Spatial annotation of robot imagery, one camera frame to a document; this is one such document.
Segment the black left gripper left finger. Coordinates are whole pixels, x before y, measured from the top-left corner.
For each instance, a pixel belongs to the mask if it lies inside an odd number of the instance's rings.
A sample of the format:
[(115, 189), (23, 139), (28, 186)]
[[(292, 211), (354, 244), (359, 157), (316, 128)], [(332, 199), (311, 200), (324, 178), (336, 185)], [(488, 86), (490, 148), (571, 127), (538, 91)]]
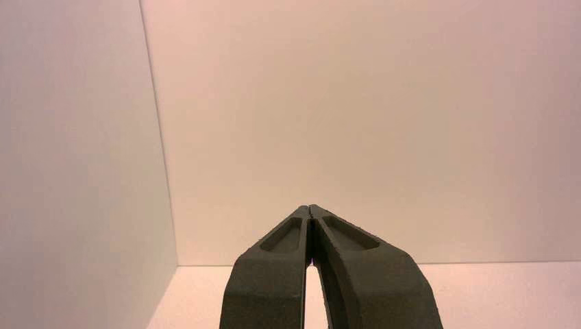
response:
[(242, 253), (227, 281), (220, 328), (303, 328), (310, 211), (299, 206)]

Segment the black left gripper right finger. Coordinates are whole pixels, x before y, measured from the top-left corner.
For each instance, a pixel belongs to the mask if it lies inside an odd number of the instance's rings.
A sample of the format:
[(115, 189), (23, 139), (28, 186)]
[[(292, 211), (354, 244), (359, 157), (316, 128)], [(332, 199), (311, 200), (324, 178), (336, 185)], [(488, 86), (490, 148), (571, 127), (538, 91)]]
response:
[(318, 205), (310, 214), (329, 328), (442, 328), (411, 255)]

